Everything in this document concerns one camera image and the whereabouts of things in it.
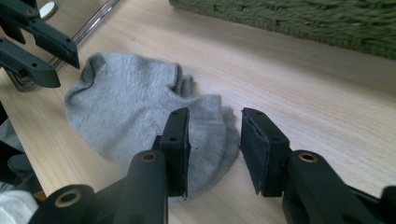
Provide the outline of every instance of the green knit fabric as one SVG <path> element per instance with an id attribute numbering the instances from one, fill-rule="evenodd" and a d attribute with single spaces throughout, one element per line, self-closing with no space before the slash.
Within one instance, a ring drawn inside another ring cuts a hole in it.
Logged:
<path id="1" fill-rule="evenodd" d="M 396 59 L 396 0 L 169 0 L 224 20 Z"/>

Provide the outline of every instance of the light wood surface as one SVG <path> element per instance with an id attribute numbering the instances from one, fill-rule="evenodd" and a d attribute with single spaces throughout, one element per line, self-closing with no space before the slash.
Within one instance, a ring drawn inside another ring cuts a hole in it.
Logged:
<path id="1" fill-rule="evenodd" d="M 167 1 L 123 1 L 79 49 L 132 52 L 180 63 L 196 94 L 220 94 L 241 126 L 243 107 L 266 113 L 291 141 L 327 159 L 344 181 L 374 196 L 396 185 L 396 61 L 174 9 Z M 99 190 L 120 168 L 67 124 L 62 87 L 15 91 L 4 71 L 0 100 L 47 194 L 76 183 Z M 256 196 L 242 155 L 209 192 L 172 205 L 170 223 L 286 223 L 280 199 Z"/>

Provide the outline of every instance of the wooden table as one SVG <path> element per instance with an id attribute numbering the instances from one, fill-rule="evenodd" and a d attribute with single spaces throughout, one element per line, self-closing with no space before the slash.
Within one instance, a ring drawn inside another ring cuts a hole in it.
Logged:
<path id="1" fill-rule="evenodd" d="M 396 61 L 174 9 L 167 1 L 123 1 L 79 49 L 82 67 L 98 51 L 133 52 L 180 63 L 196 94 L 220 94 L 240 130 L 243 107 L 266 113 L 293 149 L 324 156 L 345 182 L 379 196 L 396 185 Z M 95 190 L 121 178 L 67 124 L 62 87 L 15 90 L 4 71 L 0 100 L 44 191 L 69 184 Z M 239 155 L 209 192 L 170 207 L 170 223 L 285 223 L 280 199 L 256 196 Z"/>

